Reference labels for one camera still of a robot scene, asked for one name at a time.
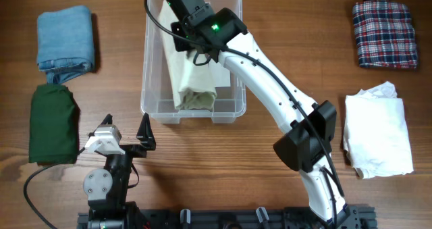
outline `folded white towel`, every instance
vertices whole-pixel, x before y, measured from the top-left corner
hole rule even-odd
[[[347,96],[344,149],[361,178],[412,172],[404,104],[386,82]]]
[[[159,22],[171,30],[171,23],[178,22],[176,15],[166,1],[163,2]],[[167,58],[169,77],[173,90],[173,100],[176,109],[213,108],[216,99],[216,89],[208,66],[195,66],[193,59],[196,51],[177,52],[173,37],[162,34],[163,50]],[[196,60],[202,63],[206,60],[200,55]]]

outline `clear plastic container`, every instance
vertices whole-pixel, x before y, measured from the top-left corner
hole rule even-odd
[[[242,0],[205,0],[215,12],[227,7],[242,19]],[[157,18],[163,0],[148,0],[148,6]],[[174,108],[167,60],[162,46],[161,34],[146,17],[144,69],[142,73],[141,112],[162,124],[179,124],[181,118],[211,118],[213,123],[232,123],[246,111],[246,87],[231,73],[231,86],[217,87],[217,98],[212,110],[176,110]]]

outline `blue cloth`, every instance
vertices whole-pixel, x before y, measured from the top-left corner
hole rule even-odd
[[[47,82],[62,84],[95,68],[92,19],[83,5],[38,17],[39,70]]]

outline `checkered cloth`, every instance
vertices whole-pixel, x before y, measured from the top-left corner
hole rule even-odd
[[[406,5],[364,0],[352,8],[360,67],[415,69],[417,50]]]

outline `wooden table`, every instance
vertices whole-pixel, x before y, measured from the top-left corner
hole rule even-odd
[[[243,0],[244,21],[262,50],[307,95],[338,109],[333,160],[348,203],[376,207],[380,228],[430,228],[432,223],[432,2],[396,0],[410,8],[420,54],[416,72],[364,70],[357,65],[352,6],[361,0]],[[35,64],[36,18],[85,4],[97,16],[98,70],[65,85],[81,109],[80,144],[107,113],[135,142],[140,113],[145,12],[142,0],[0,0],[0,224],[46,228],[26,204],[22,186],[36,164],[28,163],[30,100],[45,82]],[[404,100],[413,174],[360,180],[341,147],[344,99],[386,80]],[[128,200],[148,209],[254,209],[307,206],[297,172],[274,153],[281,133],[258,99],[247,91],[247,111],[230,125],[182,120],[152,121],[157,150],[136,159],[140,184]],[[82,154],[74,166],[58,166],[30,183],[29,195],[59,228],[75,228],[88,205],[84,176],[103,166]]]

